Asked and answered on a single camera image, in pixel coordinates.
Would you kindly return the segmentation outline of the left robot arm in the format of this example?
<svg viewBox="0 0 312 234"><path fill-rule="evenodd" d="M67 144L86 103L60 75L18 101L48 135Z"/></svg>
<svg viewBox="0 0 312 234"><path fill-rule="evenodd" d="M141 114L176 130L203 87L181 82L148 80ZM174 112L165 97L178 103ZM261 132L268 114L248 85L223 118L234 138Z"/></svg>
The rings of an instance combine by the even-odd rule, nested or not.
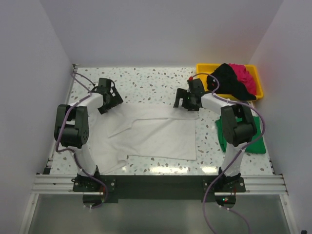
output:
<svg viewBox="0 0 312 234"><path fill-rule="evenodd" d="M101 115L123 102L115 83L108 78L100 78L98 84L82 99L57 107L54 138L56 152L70 152L78 168L73 179L75 192L100 192L107 194L108 188L100 178L98 166L92 159L87 141L89 115L99 112Z"/></svg>

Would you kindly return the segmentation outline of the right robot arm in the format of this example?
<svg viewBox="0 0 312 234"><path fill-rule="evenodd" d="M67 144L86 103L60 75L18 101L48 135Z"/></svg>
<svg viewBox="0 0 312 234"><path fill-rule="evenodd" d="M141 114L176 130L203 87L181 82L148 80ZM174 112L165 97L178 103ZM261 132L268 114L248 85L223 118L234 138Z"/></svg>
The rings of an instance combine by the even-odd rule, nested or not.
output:
<svg viewBox="0 0 312 234"><path fill-rule="evenodd" d="M190 79L187 83L189 89L178 88L176 91L175 108L182 106L188 111L199 111L203 108L221 116L222 132L227 142L225 157L219 167L218 176L206 191L213 189L227 192L234 183L239 182L245 146L257 133L251 107L243 102L222 98L215 90L205 91L200 79Z"/></svg>

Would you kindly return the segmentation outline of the white t shirt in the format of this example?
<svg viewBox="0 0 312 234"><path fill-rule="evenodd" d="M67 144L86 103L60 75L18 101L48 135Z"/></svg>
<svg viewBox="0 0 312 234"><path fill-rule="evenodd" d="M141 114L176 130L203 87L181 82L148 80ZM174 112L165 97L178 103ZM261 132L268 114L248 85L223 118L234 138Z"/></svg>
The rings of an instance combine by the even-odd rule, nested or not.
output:
<svg viewBox="0 0 312 234"><path fill-rule="evenodd" d="M95 115L87 146L101 174L128 156L196 159L198 112L166 104L125 103Z"/></svg>

